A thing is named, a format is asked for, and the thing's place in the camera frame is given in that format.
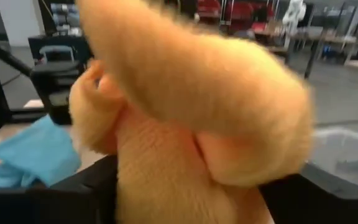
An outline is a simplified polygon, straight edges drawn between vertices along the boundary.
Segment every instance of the light blue towel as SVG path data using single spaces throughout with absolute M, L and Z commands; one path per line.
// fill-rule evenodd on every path
M 0 188 L 47 187 L 73 175 L 81 165 L 71 137 L 49 116 L 0 143 Z

